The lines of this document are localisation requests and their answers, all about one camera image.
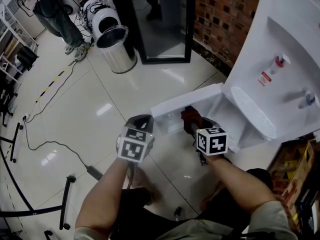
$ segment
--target white tile floor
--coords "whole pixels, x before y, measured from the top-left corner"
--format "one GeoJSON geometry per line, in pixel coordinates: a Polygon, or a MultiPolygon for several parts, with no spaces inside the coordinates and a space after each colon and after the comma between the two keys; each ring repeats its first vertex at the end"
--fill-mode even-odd
{"type": "MultiPolygon", "coordinates": [[[[8,127],[0,128],[3,137],[14,136],[17,122],[30,113],[35,100],[51,81],[73,60],[64,54],[60,38],[44,32],[39,38],[39,58],[31,71],[21,77],[8,127]]],[[[33,115],[42,110],[58,87],[71,73],[69,69],[51,86],[36,104],[33,115]]],[[[35,148],[45,141],[67,144],[79,153],[88,165],[104,173],[116,157],[115,141],[125,121],[135,115],[149,113],[160,102],[226,78],[205,59],[192,52],[191,63],[142,65],[126,74],[114,74],[94,47],[87,58],[77,63],[72,76],[47,106],[27,125],[29,144],[35,148]]],[[[161,192],[162,199],[148,207],[152,212],[174,219],[176,207],[184,210],[184,218],[194,218],[200,201],[211,194],[216,179],[208,167],[201,167],[192,148],[193,139],[184,132],[162,136],[154,127],[155,144],[140,165],[161,192]]],[[[5,153],[9,145],[1,143],[5,153]]],[[[243,169],[266,168],[277,146],[264,144],[232,155],[233,162],[243,169]]],[[[36,151],[28,149],[25,129],[18,135],[15,152],[17,163],[10,169],[22,192],[34,208],[60,205],[68,175],[76,176],[71,185],[65,221],[70,230],[59,230],[60,212],[8,218],[13,231],[23,230],[24,240],[44,239],[43,232],[52,230],[59,239],[72,239],[77,214],[83,199],[96,183],[77,156],[63,146],[46,144],[36,151]]],[[[27,210],[9,174],[0,163],[0,208],[3,211],[27,210]]]]}

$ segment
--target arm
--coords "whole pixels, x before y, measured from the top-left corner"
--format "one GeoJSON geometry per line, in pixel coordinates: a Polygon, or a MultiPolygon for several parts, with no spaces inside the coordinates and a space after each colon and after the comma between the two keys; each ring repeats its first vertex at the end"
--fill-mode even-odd
{"type": "Polygon", "coordinates": [[[109,234],[118,215],[127,170],[128,161],[116,158],[85,197],[75,228],[85,227],[103,235],[109,234]]]}
{"type": "Polygon", "coordinates": [[[236,203],[246,212],[252,214],[263,204],[276,200],[262,181],[221,156],[207,156],[206,160],[236,203]]]}

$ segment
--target trash can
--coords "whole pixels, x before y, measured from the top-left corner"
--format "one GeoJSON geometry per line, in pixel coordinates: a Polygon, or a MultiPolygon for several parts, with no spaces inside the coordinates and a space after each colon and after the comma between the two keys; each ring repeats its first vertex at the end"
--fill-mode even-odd
{"type": "Polygon", "coordinates": [[[96,46],[101,49],[111,70],[116,74],[132,70],[138,61],[133,45],[127,40],[128,32],[127,26],[112,26],[104,31],[96,42],[96,46]]]}

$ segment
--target yellow and black tape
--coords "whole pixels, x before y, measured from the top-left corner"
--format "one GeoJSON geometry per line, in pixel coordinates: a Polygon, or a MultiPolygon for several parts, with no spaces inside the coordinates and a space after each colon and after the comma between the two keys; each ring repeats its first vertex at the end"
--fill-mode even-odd
{"type": "Polygon", "coordinates": [[[72,64],[75,63],[75,61],[72,61],[58,76],[48,85],[48,87],[41,93],[41,95],[36,99],[35,103],[38,103],[38,101],[41,99],[41,97],[46,93],[46,91],[49,90],[49,88],[58,80],[59,77],[63,75],[64,72],[66,72],[72,64]]]}

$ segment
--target knee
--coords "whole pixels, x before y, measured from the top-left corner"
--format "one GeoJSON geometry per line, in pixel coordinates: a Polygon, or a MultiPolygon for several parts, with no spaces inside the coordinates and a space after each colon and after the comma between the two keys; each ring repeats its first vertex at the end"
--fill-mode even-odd
{"type": "Polygon", "coordinates": [[[261,168],[255,168],[255,169],[247,170],[246,172],[258,178],[260,181],[266,184],[269,189],[272,190],[274,188],[271,175],[267,170],[261,169],[261,168]]]}

